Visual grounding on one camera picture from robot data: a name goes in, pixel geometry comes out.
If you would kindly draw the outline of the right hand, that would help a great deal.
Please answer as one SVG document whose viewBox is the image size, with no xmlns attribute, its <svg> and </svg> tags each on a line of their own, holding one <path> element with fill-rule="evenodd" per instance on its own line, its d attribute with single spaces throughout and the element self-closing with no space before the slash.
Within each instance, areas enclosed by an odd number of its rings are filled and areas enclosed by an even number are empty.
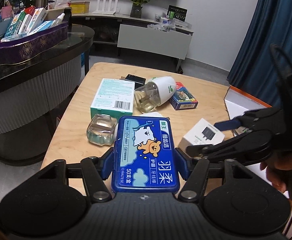
<svg viewBox="0 0 292 240">
<path fill-rule="evenodd" d="M 287 185 L 283 181 L 283 175 L 280 174 L 280 171 L 292 170 L 292 155 L 277 155 L 273 159 L 269 158 L 260 163 L 260 170 L 266 170 L 266 178 L 271 182 L 272 186 L 284 193 L 287 191 Z"/>
</svg>

